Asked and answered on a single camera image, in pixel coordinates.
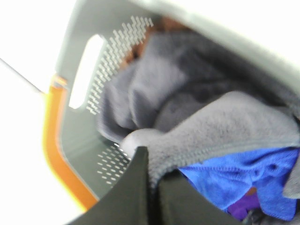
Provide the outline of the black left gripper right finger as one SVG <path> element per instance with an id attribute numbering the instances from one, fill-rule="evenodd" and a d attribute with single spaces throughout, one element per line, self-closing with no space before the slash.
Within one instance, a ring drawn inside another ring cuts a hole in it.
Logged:
<path id="1" fill-rule="evenodd" d="M 174 171 L 158 184 L 163 225 L 240 225 L 200 195 L 186 178 Z"/>

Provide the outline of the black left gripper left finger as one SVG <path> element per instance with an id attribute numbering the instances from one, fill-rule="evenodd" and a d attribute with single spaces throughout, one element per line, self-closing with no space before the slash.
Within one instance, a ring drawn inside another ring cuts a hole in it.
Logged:
<path id="1" fill-rule="evenodd" d="M 71 225 L 148 225 L 148 150 L 139 147 L 113 188 Z"/>

